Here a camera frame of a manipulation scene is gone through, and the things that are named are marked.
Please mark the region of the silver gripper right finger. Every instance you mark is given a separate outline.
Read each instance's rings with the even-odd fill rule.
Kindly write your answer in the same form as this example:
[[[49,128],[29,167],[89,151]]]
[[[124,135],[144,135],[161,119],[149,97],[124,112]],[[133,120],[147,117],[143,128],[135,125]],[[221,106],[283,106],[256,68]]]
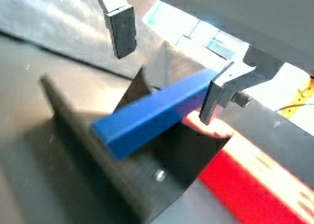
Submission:
[[[282,65],[280,59],[248,45],[243,56],[231,60],[209,83],[201,104],[201,123],[207,125],[229,102],[246,107],[251,97],[244,90],[270,81]]]

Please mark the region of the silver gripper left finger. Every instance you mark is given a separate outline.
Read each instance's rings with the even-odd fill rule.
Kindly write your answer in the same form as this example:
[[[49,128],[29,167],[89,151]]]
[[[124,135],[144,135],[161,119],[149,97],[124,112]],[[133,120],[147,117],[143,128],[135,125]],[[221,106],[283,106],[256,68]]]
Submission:
[[[97,0],[111,33],[112,50],[123,59],[136,49],[135,9],[127,0]]]

